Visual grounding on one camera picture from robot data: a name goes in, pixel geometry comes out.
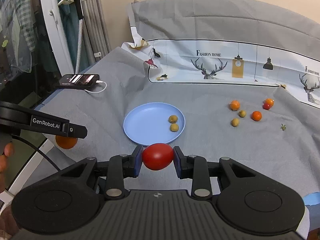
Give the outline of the left human hand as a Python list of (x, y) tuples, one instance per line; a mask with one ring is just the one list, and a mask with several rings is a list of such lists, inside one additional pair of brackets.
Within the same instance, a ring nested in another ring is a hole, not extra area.
[(0, 161), (0, 193), (5, 190), (5, 176), (4, 172), (7, 170), (8, 167), (8, 158), (13, 155), (14, 153), (14, 145), (13, 142), (9, 142), (5, 145), (3, 154), (1, 155)]

